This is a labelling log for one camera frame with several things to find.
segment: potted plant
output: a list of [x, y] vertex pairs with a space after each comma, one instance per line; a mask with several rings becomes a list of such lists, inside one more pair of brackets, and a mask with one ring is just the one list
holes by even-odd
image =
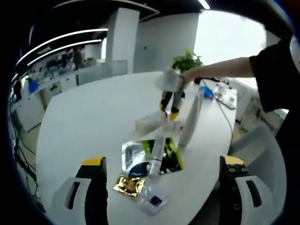
[[[201, 56], [197, 56], [195, 53], [191, 53], [191, 51], [188, 48], [184, 49], [185, 55], [179, 55], [173, 58], [173, 69], [180, 70], [180, 73], [183, 73], [193, 67], [202, 67], [203, 63], [201, 62], [200, 58]], [[196, 78], [194, 80], [195, 83], [200, 83], [199, 78]]]

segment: white table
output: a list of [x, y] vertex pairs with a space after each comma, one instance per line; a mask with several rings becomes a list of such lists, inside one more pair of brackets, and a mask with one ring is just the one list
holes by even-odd
[[[111, 225], [184, 225], [194, 218], [218, 179], [219, 156], [227, 154], [230, 145], [230, 127], [215, 100], [203, 102], [192, 141], [181, 155], [185, 169], [161, 177], [159, 188], [169, 202], [156, 216], [148, 216], [127, 196], [113, 191], [121, 172], [121, 145], [130, 140], [135, 119], [159, 109], [161, 91], [154, 86], [159, 74], [95, 81], [52, 99], [43, 117], [36, 155], [38, 192], [46, 210], [54, 192], [76, 175], [83, 160], [106, 156]], [[197, 89], [187, 88], [181, 117], [187, 116]], [[236, 111], [222, 108], [233, 127]]]

